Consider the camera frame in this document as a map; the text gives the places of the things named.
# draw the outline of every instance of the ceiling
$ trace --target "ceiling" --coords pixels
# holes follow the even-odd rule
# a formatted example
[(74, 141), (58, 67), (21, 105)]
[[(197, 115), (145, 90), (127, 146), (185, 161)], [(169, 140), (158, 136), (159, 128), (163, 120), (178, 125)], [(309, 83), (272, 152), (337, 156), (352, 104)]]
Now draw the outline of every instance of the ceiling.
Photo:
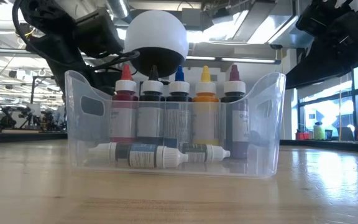
[[(67, 13), (69, 13), (69, 15), (74, 18), (87, 15), (98, 7), (103, 7), (106, 5), (106, 0), (56, 1), (59, 3), (59, 5), (61, 5), (62, 8), (67, 11)], [(257, 7), (256, 4), (261, 4), (261, 2), (264, 2), (264, 5)], [(296, 5), (293, 5), (292, 0), (278, 0), (277, 2), (259, 0), (256, 0), (256, 2), (255, 0), (193, 0), (189, 2), (171, 0), (129, 0), (129, 5), (131, 6), (132, 12), (160, 9), (170, 11), (174, 14), (174, 16), (182, 19), (182, 11), (184, 12), (185, 10), (189, 10), (191, 8), (198, 9), (199, 11), (200, 9), (204, 9), (207, 11), (207, 13), (213, 15), (217, 8), (228, 6), (230, 3), (230, 5), (233, 6), (229, 8), (231, 13), (242, 12), (244, 10), (249, 11), (244, 19), (244, 22), (240, 24), (239, 29), (235, 33), (234, 37), (228, 40), (212, 39), (211, 41), (208, 40), (202, 42), (192, 42), (189, 46), (190, 49), (188, 55), (204, 57), (261, 58), (280, 61), (281, 53), (277, 50), (272, 49), (267, 44), (249, 44), (247, 43), (246, 39), (249, 41), (249, 37), (252, 37), (250, 33), (259, 33), (260, 36), (274, 35), (274, 33), (282, 28), (286, 22), (289, 22), (289, 20), (295, 16), (293, 15), (292, 10), (294, 7), (305, 7), (308, 4), (307, 2), (310, 2), (310, 0), (297, 0), (295, 2)], [(0, 5), (0, 48), (3, 49), (19, 49), (23, 44), (14, 33), (14, 28), (11, 21), (11, 7), (12, 4)], [(250, 22), (247, 19), (250, 19), (251, 22), (253, 21), (253, 23), (257, 26), (251, 27), (251, 25), (249, 25)], [(122, 22), (119, 19), (114, 19), (113, 22), (120, 26), (125, 24), (125, 22)], [(266, 33), (266, 30), (258, 31), (259, 27), (263, 27), (263, 23), (267, 23), (268, 26), (266, 30), (269, 31), (268, 33)], [(287, 30), (289, 30), (289, 32), (291, 30), (293, 31), (296, 29), (294, 26), (295, 25), (292, 24), (291, 26), (287, 27)], [(197, 32), (198, 33), (195, 33), (196, 35), (204, 33), (201, 30)], [(281, 36), (278, 39), (281, 39), (280, 41), (283, 43), (287, 41), (287, 47), (294, 47), (296, 45), (296, 41), (291, 42), (288, 40), (295, 40), (296, 38), (290, 37), (289, 35), (290, 34), (288, 34), (287, 38)], [(188, 68), (201, 68), (203, 65), (208, 65), (211, 68), (218, 68), (220, 69), (220, 72), (224, 74), (232, 65), (232, 62), (211, 62), (203, 60), (187, 60), (185, 62), (185, 67)], [(238, 63), (238, 65), (239, 71), (243, 76), (242, 79), (247, 83), (255, 83), (256, 80), (258, 80), (262, 75), (280, 69), (280, 65), (265, 65), (256, 63)], [(26, 78), (24, 80), (9, 77), (9, 71), (17, 69), (25, 71)], [(52, 76), (46, 61), (40, 57), (34, 57), (34, 55), (28, 55), (28, 57), (24, 57), (23, 55), (18, 56), (14, 54), (0, 54), (0, 91), (3, 98), (6, 98), (4, 99), (3, 103), (10, 103), (12, 100), (17, 102), (18, 99), (24, 103), (28, 102), (30, 100), (30, 84), (32, 83), (31, 76), (39, 74), (41, 70), (42, 73), (45, 72), (45, 76)], [(42, 104), (45, 105), (44, 107), (56, 107), (57, 105), (63, 103), (61, 100), (62, 93), (60, 91), (53, 90), (56, 87), (54, 80), (46, 78), (44, 80), (37, 79), (36, 82), (39, 82), (40, 84), (35, 89), (35, 102), (42, 102)], [(12, 85), (11, 90), (6, 88), (7, 83)]]

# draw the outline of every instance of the table surface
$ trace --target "table surface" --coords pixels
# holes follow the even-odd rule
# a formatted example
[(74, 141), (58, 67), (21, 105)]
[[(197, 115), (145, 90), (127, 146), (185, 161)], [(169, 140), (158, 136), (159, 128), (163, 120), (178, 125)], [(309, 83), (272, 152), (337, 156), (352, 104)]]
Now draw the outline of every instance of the table surface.
[(269, 179), (71, 170), (67, 141), (0, 144), (0, 223), (358, 223), (358, 153), (281, 147)]

